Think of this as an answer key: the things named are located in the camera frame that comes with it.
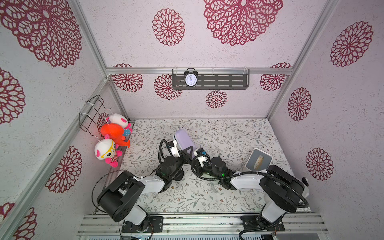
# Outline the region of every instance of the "red mandala pattern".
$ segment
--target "red mandala pattern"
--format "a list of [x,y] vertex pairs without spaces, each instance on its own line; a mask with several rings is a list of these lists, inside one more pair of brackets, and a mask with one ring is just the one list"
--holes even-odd
[[9,211],[13,208],[15,203],[7,202],[6,204],[0,206],[0,224],[8,215]]
[[205,103],[211,108],[220,108],[227,103],[228,96],[225,92],[215,90],[210,92],[205,98]]
[[79,58],[79,25],[66,0],[0,0],[0,17],[38,60],[66,68]]
[[25,106],[25,95],[19,81],[0,68],[0,124],[18,118]]
[[68,191],[79,179],[83,167],[82,161],[79,150],[70,146],[45,186],[50,192]]
[[183,92],[183,90],[173,89],[172,76],[169,74],[158,76],[153,83],[153,88],[158,96],[168,100],[178,98]]
[[102,113],[100,114],[99,118],[97,119],[97,130],[99,131],[99,134],[101,135],[100,129],[104,124],[107,124],[105,121],[106,118],[108,118],[108,113]]
[[283,0],[204,0],[207,28],[221,43],[244,45],[276,20]]
[[[278,63],[272,65],[271,68],[290,68],[292,67],[289,63]],[[260,86],[262,89],[267,91],[273,91],[279,89],[283,84],[286,75],[284,74],[263,74],[260,78]]]
[[311,109],[311,95],[305,88],[298,88],[293,91],[288,100],[289,116],[295,121],[303,120]]
[[333,173],[331,156],[323,149],[312,149],[307,155],[306,162],[308,171],[317,180],[327,180]]
[[163,8],[152,21],[153,33],[165,46],[174,46],[184,37],[184,22],[180,14],[173,9]]
[[35,208],[31,207],[28,211],[28,215],[24,217],[22,224],[17,228],[12,240],[31,240],[35,235],[37,226],[36,217],[37,214],[35,213]]
[[[117,64],[113,66],[115,68],[133,68],[129,64]],[[127,92],[136,92],[143,87],[143,78],[141,74],[115,74],[111,75],[113,82],[120,89]]]
[[363,56],[372,41],[372,26],[368,22],[356,22],[344,29],[331,48],[331,61],[345,67]]

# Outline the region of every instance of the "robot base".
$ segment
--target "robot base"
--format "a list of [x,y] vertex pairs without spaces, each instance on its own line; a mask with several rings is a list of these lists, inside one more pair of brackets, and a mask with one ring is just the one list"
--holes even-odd
[[[152,227],[149,225],[152,223],[152,225],[155,227],[153,232],[162,232],[163,231],[163,217],[149,217],[149,223],[148,228],[144,230],[143,232],[150,233],[152,232]],[[124,221],[121,232],[122,233],[137,233],[141,232],[140,227],[137,225],[134,225],[133,223],[129,221]]]
[[[257,220],[257,215],[255,216],[242,216],[240,219],[243,220],[243,225],[244,225],[244,230],[249,230],[249,229],[255,229],[259,228],[260,222]],[[285,227],[282,221],[279,221],[276,223],[276,225],[269,227],[265,229],[268,232],[274,232],[274,231],[285,231]]]

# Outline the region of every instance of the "pink plush toy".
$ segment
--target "pink plush toy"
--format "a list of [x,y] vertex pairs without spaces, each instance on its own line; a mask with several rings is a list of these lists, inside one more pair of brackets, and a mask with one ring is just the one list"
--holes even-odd
[[99,160],[104,159],[105,162],[112,167],[117,167],[117,159],[122,155],[122,151],[116,150],[118,147],[118,144],[116,144],[112,139],[106,137],[96,144],[95,156]]

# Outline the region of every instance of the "orange plush toy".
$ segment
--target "orange plush toy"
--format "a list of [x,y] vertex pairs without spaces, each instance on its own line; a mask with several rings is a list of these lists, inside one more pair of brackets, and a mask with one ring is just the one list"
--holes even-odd
[[124,142],[125,140],[125,137],[123,136],[124,129],[116,123],[104,124],[101,127],[100,132],[104,136],[104,138],[112,139],[115,143],[117,143],[121,147],[131,146],[130,140],[128,140],[128,142]]

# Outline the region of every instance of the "floral table surface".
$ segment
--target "floral table surface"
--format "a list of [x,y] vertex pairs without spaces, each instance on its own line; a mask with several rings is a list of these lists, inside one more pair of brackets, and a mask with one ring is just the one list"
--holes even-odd
[[[211,157],[221,156],[232,170],[242,170],[252,150],[257,147],[273,156],[271,164],[293,174],[267,119],[136,120],[131,147],[125,153],[121,169],[136,176],[149,175],[158,167],[157,152],[161,139],[171,140],[180,128],[185,129],[195,145],[203,147]],[[165,192],[143,194],[137,204],[151,213],[259,212],[265,204],[261,190],[226,190],[198,179],[189,165],[185,165],[183,170],[183,180],[173,181]]]

